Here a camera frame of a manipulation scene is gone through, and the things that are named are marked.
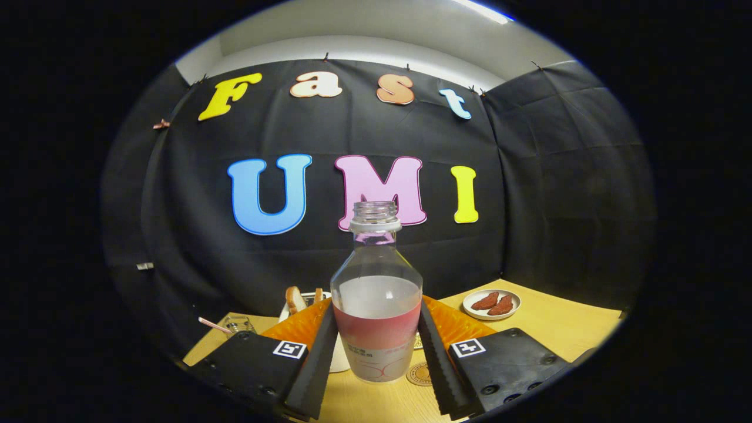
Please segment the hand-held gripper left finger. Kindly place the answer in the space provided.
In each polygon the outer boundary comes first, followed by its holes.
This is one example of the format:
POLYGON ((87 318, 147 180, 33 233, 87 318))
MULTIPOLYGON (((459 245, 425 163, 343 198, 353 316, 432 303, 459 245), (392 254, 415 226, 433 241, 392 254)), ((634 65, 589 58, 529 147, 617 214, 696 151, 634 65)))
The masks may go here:
POLYGON ((337 334, 326 299, 263 334, 237 332, 188 372, 263 421, 317 419, 337 334))

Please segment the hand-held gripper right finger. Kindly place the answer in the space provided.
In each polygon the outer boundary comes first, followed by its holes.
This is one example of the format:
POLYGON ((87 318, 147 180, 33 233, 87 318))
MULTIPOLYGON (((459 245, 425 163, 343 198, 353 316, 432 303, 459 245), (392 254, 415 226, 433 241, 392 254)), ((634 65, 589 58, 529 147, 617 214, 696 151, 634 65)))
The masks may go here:
POLYGON ((446 343, 449 325, 439 316, 446 308, 425 296, 418 323, 441 415, 505 412, 569 372, 569 362, 519 328, 446 343))

